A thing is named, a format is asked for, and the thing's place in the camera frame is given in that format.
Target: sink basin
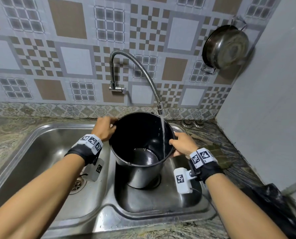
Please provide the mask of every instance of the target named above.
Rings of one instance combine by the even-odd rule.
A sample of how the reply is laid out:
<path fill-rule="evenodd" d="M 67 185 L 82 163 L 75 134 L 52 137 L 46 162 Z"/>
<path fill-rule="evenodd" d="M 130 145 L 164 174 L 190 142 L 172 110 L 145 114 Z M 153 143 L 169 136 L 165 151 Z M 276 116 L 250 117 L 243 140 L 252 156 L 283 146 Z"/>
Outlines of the sink basin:
<path fill-rule="evenodd" d="M 176 131 L 180 128 L 171 124 Z M 0 169 L 0 206 L 33 178 L 62 159 L 69 148 L 93 124 L 55 123 L 34 130 Z M 43 238 L 110 232 L 164 223 L 208 219 L 215 211 L 206 199 L 202 182 L 191 181 L 191 194 L 177 193 L 173 171 L 189 169 L 185 157 L 166 160 L 160 176 L 145 189 L 134 189 L 123 180 L 123 169 L 116 163 L 108 142 L 104 142 L 100 159 L 105 162 L 96 181 L 93 165 L 76 183 L 54 222 Z"/>

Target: running water stream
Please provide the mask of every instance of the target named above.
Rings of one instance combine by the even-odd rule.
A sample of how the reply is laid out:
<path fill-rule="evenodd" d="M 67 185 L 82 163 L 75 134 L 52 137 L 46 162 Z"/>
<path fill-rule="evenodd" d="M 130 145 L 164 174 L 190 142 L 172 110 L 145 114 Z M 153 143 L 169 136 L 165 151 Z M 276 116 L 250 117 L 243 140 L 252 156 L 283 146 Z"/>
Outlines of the running water stream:
<path fill-rule="evenodd" d="M 164 121 L 164 115 L 159 115 L 160 116 L 160 120 L 161 120 L 161 127 L 162 127 L 162 147 L 163 147 L 163 151 L 164 151 L 164 157 L 162 159 L 164 159 L 166 157 L 165 154 L 165 121 Z"/>

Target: drain strainer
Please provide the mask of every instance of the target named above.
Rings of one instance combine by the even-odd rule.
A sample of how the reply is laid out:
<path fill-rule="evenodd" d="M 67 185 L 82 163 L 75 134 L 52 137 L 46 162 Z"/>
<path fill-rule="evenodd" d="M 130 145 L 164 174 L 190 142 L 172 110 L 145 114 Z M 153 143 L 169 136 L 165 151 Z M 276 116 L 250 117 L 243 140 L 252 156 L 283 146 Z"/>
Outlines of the drain strainer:
<path fill-rule="evenodd" d="M 87 181 L 84 180 L 82 177 L 78 177 L 77 180 L 75 181 L 74 187 L 70 191 L 70 195 L 78 193 L 79 191 L 82 190 L 82 188 L 85 187 Z"/>

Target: person's left hand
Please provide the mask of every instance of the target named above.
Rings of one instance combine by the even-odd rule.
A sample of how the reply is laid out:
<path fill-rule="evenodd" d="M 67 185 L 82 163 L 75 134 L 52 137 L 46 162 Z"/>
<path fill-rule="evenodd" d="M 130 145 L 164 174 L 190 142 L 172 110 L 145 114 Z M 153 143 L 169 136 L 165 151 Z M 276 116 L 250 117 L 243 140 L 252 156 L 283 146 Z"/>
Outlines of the person's left hand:
<path fill-rule="evenodd" d="M 114 124 L 117 120 L 118 118 L 116 117 L 98 117 L 96 125 L 91 133 L 99 137 L 103 142 L 108 141 L 116 130 L 116 126 L 110 127 L 110 125 Z"/>

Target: black wrist strap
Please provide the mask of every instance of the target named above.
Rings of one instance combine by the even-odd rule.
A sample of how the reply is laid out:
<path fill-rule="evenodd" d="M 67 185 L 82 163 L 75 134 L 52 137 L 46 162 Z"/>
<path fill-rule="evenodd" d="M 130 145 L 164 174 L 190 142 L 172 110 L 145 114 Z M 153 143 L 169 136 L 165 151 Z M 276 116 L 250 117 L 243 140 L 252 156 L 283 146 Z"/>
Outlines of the black wrist strap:
<path fill-rule="evenodd" d="M 194 168 L 194 165 L 191 159 L 189 160 L 189 162 L 191 164 L 190 167 Z M 215 161 L 206 163 L 198 169 L 194 169 L 194 174 L 197 176 L 196 180 L 203 181 L 204 183 L 206 182 L 207 178 L 218 173 L 225 174 L 222 168 Z"/>
<path fill-rule="evenodd" d="M 85 165 L 88 164 L 96 164 L 99 154 L 101 152 L 101 149 L 99 150 L 99 152 L 94 155 L 93 152 L 91 151 L 91 149 L 89 147 L 87 147 L 84 144 L 77 144 L 76 146 L 72 147 L 70 150 L 68 150 L 68 152 L 65 154 L 65 156 L 67 154 L 77 154 L 79 156 L 81 156 L 83 158 L 83 160 L 85 160 Z"/>

